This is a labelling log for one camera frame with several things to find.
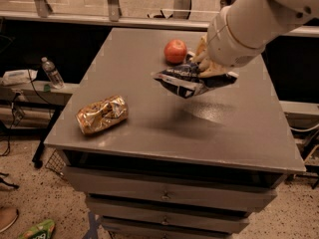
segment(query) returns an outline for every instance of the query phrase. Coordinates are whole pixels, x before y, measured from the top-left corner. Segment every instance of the apple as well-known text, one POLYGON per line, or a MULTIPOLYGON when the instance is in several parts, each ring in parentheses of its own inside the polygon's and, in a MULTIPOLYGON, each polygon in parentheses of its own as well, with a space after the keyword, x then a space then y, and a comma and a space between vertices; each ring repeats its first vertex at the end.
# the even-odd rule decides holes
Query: apple
POLYGON ((172 39, 166 44, 163 53, 168 62, 180 64, 186 57, 187 46, 185 42, 180 39, 172 39))

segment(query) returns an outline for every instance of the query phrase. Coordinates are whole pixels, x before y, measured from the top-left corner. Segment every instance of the gold foil packet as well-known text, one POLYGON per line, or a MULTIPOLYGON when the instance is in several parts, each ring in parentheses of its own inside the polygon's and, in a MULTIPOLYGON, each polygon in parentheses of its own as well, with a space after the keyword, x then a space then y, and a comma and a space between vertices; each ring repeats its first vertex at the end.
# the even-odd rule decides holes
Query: gold foil packet
POLYGON ((112 96, 80 109, 76 115, 83 134, 92 134, 127 119, 129 108, 121 96, 112 96))

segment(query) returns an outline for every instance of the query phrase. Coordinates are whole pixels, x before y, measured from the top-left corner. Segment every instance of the drawer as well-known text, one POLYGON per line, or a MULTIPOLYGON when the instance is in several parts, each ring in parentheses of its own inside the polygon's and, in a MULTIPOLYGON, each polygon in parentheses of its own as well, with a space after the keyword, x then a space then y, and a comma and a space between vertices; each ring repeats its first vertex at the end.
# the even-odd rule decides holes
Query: drawer
POLYGON ((156 204, 147 201, 127 201, 115 197, 87 196, 87 206, 100 216, 145 221, 161 226, 191 227, 196 229, 239 233, 248 225, 248 219, 219 213, 212 209, 184 208, 184 206, 156 204))
POLYGON ((64 174, 78 191, 198 205, 244 212, 262 210, 275 190, 250 186, 201 182, 136 173, 83 169, 66 166, 64 174))
POLYGON ((139 236, 150 236, 157 239, 231 239, 232 236, 224 233, 162 227, 148 223, 113 219, 103 217, 102 226, 111 232, 139 236))

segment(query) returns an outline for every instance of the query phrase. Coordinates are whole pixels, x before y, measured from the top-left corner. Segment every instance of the water bottle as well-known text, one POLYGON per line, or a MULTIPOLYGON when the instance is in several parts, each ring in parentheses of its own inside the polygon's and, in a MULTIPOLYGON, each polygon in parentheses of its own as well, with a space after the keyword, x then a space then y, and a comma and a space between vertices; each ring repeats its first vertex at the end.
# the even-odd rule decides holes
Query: water bottle
POLYGON ((48 58, 46 57, 43 57, 41 61, 42 61, 42 69, 44 70, 44 72, 46 72, 48 78, 50 79, 52 83, 52 86, 56 89, 63 88, 64 87, 63 79, 61 75, 59 74, 59 71, 54 65, 54 63, 48 60, 48 58))

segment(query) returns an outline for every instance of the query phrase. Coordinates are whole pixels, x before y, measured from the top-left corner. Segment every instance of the gray table surface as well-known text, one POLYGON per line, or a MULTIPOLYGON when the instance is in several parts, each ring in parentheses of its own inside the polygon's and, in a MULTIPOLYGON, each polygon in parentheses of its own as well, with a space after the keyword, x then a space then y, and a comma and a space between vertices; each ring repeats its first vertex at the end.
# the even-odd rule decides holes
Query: gray table surface
POLYGON ((184 100, 164 89, 152 73, 166 67, 163 47, 173 38, 195 50, 203 33, 112 30, 80 87, 45 140, 57 149, 252 170, 305 170, 271 80, 259 56, 236 69, 231 87, 184 100), (84 136, 78 110, 112 95, 129 104, 129 118, 84 136))

